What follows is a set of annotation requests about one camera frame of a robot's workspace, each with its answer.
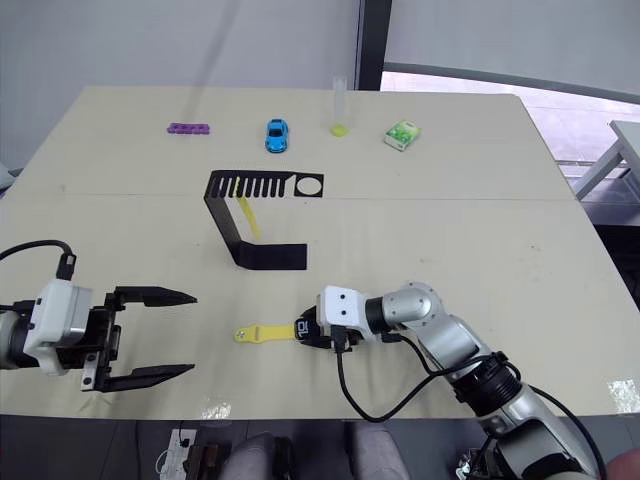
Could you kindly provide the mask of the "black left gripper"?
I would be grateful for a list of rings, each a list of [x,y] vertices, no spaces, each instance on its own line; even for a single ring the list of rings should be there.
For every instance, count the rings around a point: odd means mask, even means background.
[[[103,306],[89,310],[83,337],[59,348],[64,368],[82,371],[83,392],[120,392],[151,388],[192,370],[194,364],[159,365],[133,369],[124,376],[111,376],[110,363],[118,357],[121,327],[116,314],[126,303],[142,303],[146,307],[169,307],[195,304],[198,300],[184,292],[158,286],[118,286],[107,293]]]

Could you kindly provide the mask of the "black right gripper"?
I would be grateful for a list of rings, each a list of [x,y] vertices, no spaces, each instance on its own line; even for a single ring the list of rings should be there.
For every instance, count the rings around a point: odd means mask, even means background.
[[[332,330],[344,337],[344,351],[369,339],[364,294],[319,294],[316,306],[305,310],[300,319],[316,324],[314,336],[301,339],[301,344],[320,349],[333,349]]]

